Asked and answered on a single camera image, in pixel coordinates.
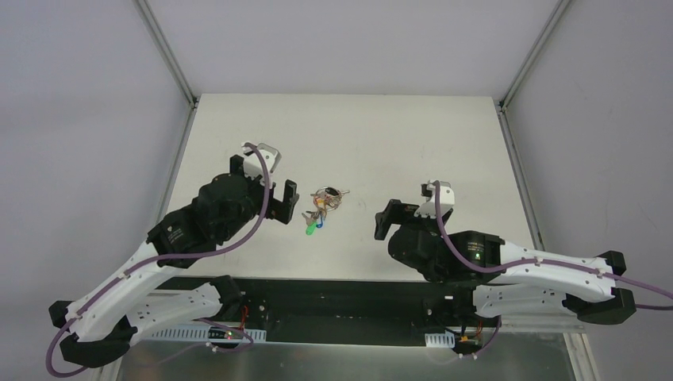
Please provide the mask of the blue capped key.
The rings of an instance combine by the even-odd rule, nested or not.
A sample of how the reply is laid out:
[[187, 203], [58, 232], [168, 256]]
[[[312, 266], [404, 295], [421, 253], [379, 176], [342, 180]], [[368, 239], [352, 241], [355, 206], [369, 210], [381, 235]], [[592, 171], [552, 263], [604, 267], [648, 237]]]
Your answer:
[[324, 226], [324, 223], [325, 223], [325, 215], [319, 214], [316, 222], [316, 228], [321, 229]]

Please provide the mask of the black fob key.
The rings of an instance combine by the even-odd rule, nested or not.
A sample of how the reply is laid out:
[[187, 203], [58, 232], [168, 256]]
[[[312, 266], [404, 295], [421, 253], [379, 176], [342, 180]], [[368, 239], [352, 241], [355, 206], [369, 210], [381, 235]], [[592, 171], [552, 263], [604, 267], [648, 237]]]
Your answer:
[[348, 194], [349, 190], [338, 190], [334, 187], [326, 187], [325, 192], [333, 197], [342, 197], [343, 195]]

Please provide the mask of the large metal keyring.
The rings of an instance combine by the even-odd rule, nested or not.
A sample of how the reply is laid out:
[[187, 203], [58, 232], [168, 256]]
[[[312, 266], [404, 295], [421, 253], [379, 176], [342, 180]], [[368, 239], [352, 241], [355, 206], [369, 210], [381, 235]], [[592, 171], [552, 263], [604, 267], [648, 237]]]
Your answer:
[[337, 208], [341, 205], [341, 203], [342, 203], [342, 201], [343, 201], [343, 197], [344, 197], [344, 195], [343, 195], [342, 197], [333, 197], [333, 196], [331, 196], [330, 194], [327, 194], [327, 193], [325, 192], [325, 188], [326, 188], [326, 187], [322, 187], [322, 188], [316, 190], [316, 191], [315, 191], [314, 193], [312, 193], [310, 196], [311, 196], [312, 198], [313, 198], [314, 196], [320, 196], [320, 197], [322, 197], [322, 198], [324, 199], [324, 201], [325, 201], [325, 208], [324, 208], [323, 210], [331, 211], [331, 210], [335, 210], [335, 209], [337, 209]]

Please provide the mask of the green tag key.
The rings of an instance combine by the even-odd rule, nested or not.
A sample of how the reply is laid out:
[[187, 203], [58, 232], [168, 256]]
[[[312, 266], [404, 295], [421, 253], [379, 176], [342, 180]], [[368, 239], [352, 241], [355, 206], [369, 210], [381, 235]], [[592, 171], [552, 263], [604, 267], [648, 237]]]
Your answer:
[[311, 235], [313, 235], [314, 232], [315, 232], [315, 230], [317, 229], [317, 226], [318, 226], [317, 221], [312, 221], [312, 222], [310, 222], [310, 223], [307, 225], [306, 230], [305, 230], [306, 235], [307, 235], [307, 236], [311, 236]]

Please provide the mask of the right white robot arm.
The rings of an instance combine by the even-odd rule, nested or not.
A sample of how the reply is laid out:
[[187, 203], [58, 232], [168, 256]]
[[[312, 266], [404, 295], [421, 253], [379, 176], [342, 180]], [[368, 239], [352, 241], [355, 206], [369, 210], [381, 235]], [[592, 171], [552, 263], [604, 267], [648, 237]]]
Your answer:
[[449, 234], [445, 225], [453, 207], [433, 198], [421, 205], [391, 199], [375, 215], [374, 238], [387, 241], [389, 256], [426, 281], [468, 288], [470, 295], [450, 305], [457, 323], [555, 311], [590, 324], [618, 325], [635, 314], [633, 292], [615, 281], [625, 271], [621, 253], [576, 258], [475, 230]]

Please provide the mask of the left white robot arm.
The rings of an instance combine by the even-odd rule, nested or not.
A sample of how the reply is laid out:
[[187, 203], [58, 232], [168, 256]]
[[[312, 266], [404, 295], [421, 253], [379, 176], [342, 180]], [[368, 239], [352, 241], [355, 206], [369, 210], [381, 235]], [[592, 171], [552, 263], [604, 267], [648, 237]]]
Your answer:
[[236, 319], [242, 294], [228, 275], [158, 302], [146, 298], [198, 260], [242, 246], [242, 229], [252, 236], [264, 219], [290, 222], [297, 185], [286, 181], [283, 198], [274, 198], [271, 177], [280, 160], [280, 153], [264, 144], [232, 156], [227, 173], [202, 186], [188, 205], [168, 213], [105, 282], [78, 300], [54, 302], [48, 312], [58, 333], [49, 350], [60, 350], [79, 370], [100, 368], [173, 325], [216, 316]]

